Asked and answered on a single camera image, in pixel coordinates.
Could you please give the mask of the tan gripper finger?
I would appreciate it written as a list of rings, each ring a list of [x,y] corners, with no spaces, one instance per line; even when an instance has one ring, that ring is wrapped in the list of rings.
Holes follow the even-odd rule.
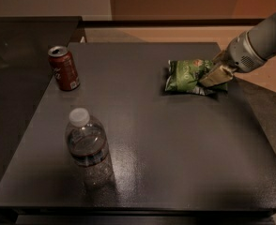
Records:
[[[214,65],[226,64],[228,61],[228,52],[227,50],[220,51],[213,59],[212,62]]]
[[[231,81],[234,77],[234,69],[226,64],[216,64],[209,73],[205,74],[199,83],[204,87],[212,87]]]

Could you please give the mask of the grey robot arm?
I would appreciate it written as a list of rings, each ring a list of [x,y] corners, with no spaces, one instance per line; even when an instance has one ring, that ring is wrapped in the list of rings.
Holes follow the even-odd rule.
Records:
[[[212,60],[214,66],[200,80],[204,87],[231,81],[234,73],[249,73],[276,56],[276,13],[235,37]]]

